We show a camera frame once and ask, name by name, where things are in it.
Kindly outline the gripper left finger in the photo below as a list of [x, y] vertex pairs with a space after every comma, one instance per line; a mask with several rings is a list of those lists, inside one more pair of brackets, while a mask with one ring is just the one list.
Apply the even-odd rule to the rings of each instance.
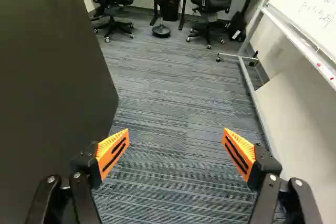
[[68, 201], [72, 201], [77, 223], [101, 223], [92, 191], [103, 180], [130, 145], [129, 130], [93, 141], [71, 160], [68, 186], [58, 174], [44, 177], [37, 186], [25, 223], [62, 223]]

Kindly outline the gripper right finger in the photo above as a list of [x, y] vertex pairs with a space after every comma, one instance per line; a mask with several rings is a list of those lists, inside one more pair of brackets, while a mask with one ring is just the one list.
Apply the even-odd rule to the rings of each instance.
[[272, 223], [277, 203], [285, 211], [286, 223], [322, 223], [309, 184], [296, 177], [282, 179], [282, 165], [271, 152], [227, 128], [222, 145], [249, 189], [257, 194], [248, 223]]

